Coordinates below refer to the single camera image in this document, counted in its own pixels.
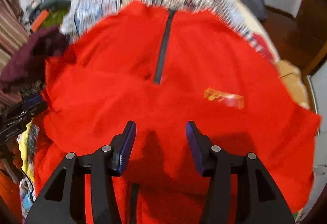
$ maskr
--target black zipper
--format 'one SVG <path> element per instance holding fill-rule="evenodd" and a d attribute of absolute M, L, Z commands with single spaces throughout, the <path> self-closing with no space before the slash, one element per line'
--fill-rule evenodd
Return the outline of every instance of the black zipper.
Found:
<path fill-rule="evenodd" d="M 169 12 L 169 16 L 168 16 L 168 19 L 166 22 L 165 32 L 163 33 L 156 73 L 154 75 L 154 80 L 153 80 L 153 82 L 155 82 L 157 84 L 160 84 L 160 81 L 161 81 L 162 71 L 164 69 L 164 63 L 165 63 L 165 58 L 166 58 L 167 45 L 168 45 L 168 40 L 169 40 L 169 35 L 170 35 L 171 22 L 173 21 L 174 15 L 176 13 L 175 10 L 171 10 L 171 9 L 168 9 L 168 12 Z"/>

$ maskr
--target striped curtain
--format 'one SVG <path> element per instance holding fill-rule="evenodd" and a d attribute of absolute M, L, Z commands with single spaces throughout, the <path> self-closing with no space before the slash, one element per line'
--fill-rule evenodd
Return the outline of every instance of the striped curtain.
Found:
<path fill-rule="evenodd" d="M 0 0 L 0 73 L 12 55 L 28 40 L 29 36 L 21 25 L 22 15 L 19 0 Z M 19 95 L 4 94 L 0 89 L 0 111 L 19 100 Z"/>

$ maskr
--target metal rivet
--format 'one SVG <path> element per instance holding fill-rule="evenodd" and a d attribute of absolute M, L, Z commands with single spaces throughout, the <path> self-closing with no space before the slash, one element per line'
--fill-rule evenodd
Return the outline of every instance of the metal rivet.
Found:
<path fill-rule="evenodd" d="M 68 154 L 66 155 L 66 159 L 71 160 L 71 159 L 74 158 L 74 156 L 75 156 L 74 153 L 68 153 Z"/>
<path fill-rule="evenodd" d="M 255 160 L 257 158 L 256 154 L 254 154 L 254 153 L 248 153 L 247 156 L 251 160 Z"/>
<path fill-rule="evenodd" d="M 218 145 L 213 145 L 213 146 L 211 147 L 211 150 L 214 151 L 214 152 L 219 152 L 219 151 L 221 150 L 221 147 L 218 146 Z"/>
<path fill-rule="evenodd" d="M 109 145 L 105 145 L 105 146 L 102 147 L 103 152 L 108 152 L 110 150 L 111 150 L 111 146 L 109 146 Z"/>

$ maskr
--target red jacket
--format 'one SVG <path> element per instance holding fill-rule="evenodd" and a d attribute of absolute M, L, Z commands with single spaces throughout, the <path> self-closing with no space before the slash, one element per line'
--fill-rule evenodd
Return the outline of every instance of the red jacket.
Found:
<path fill-rule="evenodd" d="M 208 88 L 243 96 L 244 107 L 204 98 Z M 137 223 L 198 223 L 209 179 L 187 144 L 185 124 L 194 120 L 230 153 L 255 152 L 293 212 L 308 199 L 319 116 L 293 102 L 274 66 L 208 11 L 174 15 L 133 2 L 47 60 L 44 97 L 53 142 L 40 136 L 38 191 L 65 153 L 92 153 L 133 120 L 130 162 L 114 179 L 123 223 L 131 182 L 141 185 Z"/>

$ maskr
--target purple garment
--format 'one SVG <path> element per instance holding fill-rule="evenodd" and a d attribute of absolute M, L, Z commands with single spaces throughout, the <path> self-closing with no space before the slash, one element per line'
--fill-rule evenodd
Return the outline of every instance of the purple garment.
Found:
<path fill-rule="evenodd" d="M 0 87 L 4 92 L 18 91 L 44 78 L 45 59 L 60 56 L 68 46 L 66 36 L 58 28 L 40 28 L 12 56 L 0 75 Z"/>

